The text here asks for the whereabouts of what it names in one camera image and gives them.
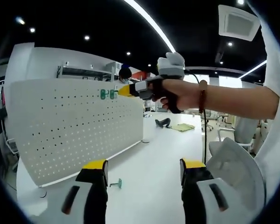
person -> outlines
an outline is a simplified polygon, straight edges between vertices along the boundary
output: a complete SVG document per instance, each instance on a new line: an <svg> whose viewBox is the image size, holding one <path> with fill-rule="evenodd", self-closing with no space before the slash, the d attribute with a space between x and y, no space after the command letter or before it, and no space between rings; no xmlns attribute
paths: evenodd
<svg viewBox="0 0 280 224"><path fill-rule="evenodd" d="M280 45L265 21L261 21L261 26L267 52L264 86L235 89L209 85L206 89L204 109L250 119L274 120L266 141L255 157L266 182L268 202L280 183ZM199 84L166 79L162 85L164 89L178 96L176 105L179 110L199 107ZM167 98L162 98L161 103L163 108L168 109Z"/></svg>
<svg viewBox="0 0 280 224"><path fill-rule="evenodd" d="M130 80L132 77L132 72L129 68L121 68L119 70L119 78L115 80L114 83L117 85L118 89L125 85L133 84Z"/></svg>

ceiling air vent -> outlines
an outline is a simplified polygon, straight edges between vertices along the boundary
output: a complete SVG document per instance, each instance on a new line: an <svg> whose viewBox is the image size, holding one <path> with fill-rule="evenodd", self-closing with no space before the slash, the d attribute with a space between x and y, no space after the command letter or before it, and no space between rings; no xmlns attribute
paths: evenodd
<svg viewBox="0 0 280 224"><path fill-rule="evenodd" d="M230 36L252 41L259 27L260 21L244 10L219 5L219 35Z"/></svg>

yellow cloth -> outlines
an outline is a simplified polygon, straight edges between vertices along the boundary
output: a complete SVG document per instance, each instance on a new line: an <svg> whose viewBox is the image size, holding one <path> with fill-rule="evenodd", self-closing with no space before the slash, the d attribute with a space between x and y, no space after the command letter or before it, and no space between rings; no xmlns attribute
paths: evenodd
<svg viewBox="0 0 280 224"><path fill-rule="evenodd" d="M195 126L183 123L183 124L179 124L179 125L173 125L173 126L171 126L171 128L173 130L177 130L179 132L185 132L185 131L188 131L188 130L195 129Z"/></svg>

hand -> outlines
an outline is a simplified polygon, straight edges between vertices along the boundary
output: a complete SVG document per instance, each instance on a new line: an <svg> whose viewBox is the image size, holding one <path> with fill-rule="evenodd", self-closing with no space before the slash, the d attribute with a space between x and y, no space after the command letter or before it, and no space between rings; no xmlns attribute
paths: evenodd
<svg viewBox="0 0 280 224"><path fill-rule="evenodd" d="M199 107L199 87L198 84L189 83L177 79L165 79L162 83L163 88L178 96L176 106L183 111L189 108ZM168 99L162 98L161 103L164 109L168 109Z"/></svg>

white sleeve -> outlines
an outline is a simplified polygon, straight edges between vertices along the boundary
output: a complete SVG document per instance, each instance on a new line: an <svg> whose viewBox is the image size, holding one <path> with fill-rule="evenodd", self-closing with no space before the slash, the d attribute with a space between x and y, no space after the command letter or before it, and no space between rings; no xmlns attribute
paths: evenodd
<svg viewBox="0 0 280 224"><path fill-rule="evenodd" d="M266 46L267 63L264 86L280 96L280 52L268 25L261 21L261 32Z"/></svg>

